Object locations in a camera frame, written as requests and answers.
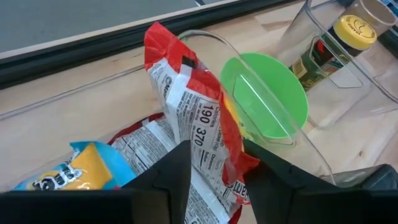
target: red snack bag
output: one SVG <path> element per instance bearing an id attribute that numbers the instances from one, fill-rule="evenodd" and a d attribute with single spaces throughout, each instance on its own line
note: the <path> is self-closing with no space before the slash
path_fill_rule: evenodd
<path id="1" fill-rule="evenodd" d="M 158 22 L 147 30 L 144 45 L 145 68 L 175 142 L 191 140 L 192 164 L 216 193 L 249 203 L 242 176 L 259 161 L 243 152 L 242 135 L 225 106 L 220 82 Z"/>

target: calorie numbers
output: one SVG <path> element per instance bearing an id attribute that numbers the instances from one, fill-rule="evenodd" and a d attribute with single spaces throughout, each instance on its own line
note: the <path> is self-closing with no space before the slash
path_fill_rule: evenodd
<path id="1" fill-rule="evenodd" d="M 204 106 L 204 110 L 200 113 L 199 120 L 204 123 L 210 123 L 210 118 L 213 115 L 213 106 Z M 202 128 L 197 128 L 195 131 L 195 140 L 193 141 L 197 146 L 202 146 L 205 141 L 206 130 Z"/>

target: nutrition facts label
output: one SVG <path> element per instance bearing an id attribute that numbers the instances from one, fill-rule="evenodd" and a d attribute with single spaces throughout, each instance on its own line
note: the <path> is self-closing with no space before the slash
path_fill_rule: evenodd
<path id="1" fill-rule="evenodd" d="M 131 134 L 113 142 L 139 175 L 165 156 L 175 146 L 173 132 L 165 118 L 151 121 Z M 185 223 L 228 223 L 240 205 L 215 194 L 200 173 L 192 167 L 192 177 Z"/>

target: blue candy wrapper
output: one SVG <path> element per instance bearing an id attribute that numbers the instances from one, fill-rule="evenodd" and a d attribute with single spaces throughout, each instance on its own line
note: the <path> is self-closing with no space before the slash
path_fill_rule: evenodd
<path id="1" fill-rule="evenodd" d="M 122 187 L 136 177 L 123 156 L 98 141 L 71 142 L 72 158 L 21 182 L 14 190 L 95 190 Z"/>

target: green lid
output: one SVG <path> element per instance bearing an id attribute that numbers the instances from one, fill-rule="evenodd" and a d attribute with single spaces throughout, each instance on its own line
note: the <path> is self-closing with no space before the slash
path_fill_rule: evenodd
<path id="1" fill-rule="evenodd" d="M 235 108 L 247 131 L 256 132 L 253 127 L 255 125 L 261 132 L 259 134 L 267 138 L 286 138 L 287 133 L 296 132 L 290 118 L 302 128 L 307 122 L 308 101 L 296 76 L 284 64 L 270 56 L 259 53 L 246 53 L 241 56 L 291 115 L 285 116 L 275 98 L 259 87 L 256 77 L 240 59 L 232 58 L 221 71 L 221 83 L 228 94 L 241 105 L 242 108 Z"/>

